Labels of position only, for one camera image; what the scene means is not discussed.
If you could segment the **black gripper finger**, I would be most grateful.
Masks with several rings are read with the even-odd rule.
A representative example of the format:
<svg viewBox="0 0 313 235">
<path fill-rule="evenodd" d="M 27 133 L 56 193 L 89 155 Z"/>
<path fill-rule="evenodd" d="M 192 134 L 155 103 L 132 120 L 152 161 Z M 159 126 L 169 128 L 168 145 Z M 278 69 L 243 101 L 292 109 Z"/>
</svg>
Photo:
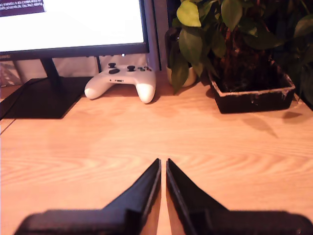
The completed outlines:
<svg viewBox="0 0 313 235">
<path fill-rule="evenodd" d="M 161 160 L 155 159 L 142 175 L 103 210 L 109 213 L 105 235 L 155 235 L 161 198 Z"/>
<path fill-rule="evenodd" d="M 211 235 L 210 211 L 227 210 L 170 158 L 166 162 L 166 199 L 173 235 Z"/>
</svg>

